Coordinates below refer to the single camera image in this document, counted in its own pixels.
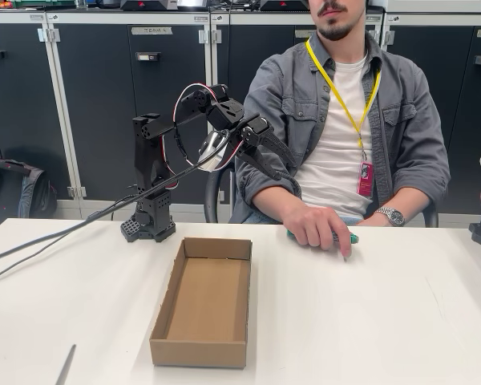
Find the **person's right hand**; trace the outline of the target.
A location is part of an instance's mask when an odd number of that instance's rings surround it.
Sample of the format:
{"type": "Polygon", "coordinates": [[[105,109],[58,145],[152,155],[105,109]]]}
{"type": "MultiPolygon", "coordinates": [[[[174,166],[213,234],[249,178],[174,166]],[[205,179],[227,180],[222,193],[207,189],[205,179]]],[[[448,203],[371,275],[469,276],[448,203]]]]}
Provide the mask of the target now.
{"type": "Polygon", "coordinates": [[[300,203],[286,210],[281,221],[300,245],[329,250],[336,243],[344,258],[351,255],[350,231],[331,208],[300,203]]]}

